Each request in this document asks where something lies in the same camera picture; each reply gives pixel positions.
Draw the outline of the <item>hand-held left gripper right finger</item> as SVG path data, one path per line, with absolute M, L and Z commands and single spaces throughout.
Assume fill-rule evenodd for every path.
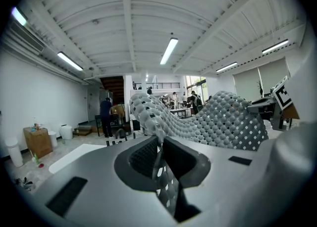
M 179 142 L 171 138 L 166 137 L 162 146 L 163 157 L 179 183 L 174 218 L 181 223 L 201 212 L 200 209 L 187 201 L 183 183 L 180 181 L 182 176 L 192 170 L 196 161 L 191 154 L 181 147 Z

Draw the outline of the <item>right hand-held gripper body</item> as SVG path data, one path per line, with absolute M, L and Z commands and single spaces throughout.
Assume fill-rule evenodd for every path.
M 289 130 L 293 119 L 299 120 L 297 110 L 285 87 L 288 80 L 289 77 L 285 76 L 270 89 L 270 94 L 258 103 L 261 118 L 270 122 L 272 129 L 276 131 Z

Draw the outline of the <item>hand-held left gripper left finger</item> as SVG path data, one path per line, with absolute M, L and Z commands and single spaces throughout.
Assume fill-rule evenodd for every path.
M 158 137 L 152 136 L 129 148 L 129 164 L 136 172 L 151 178 L 157 155 Z

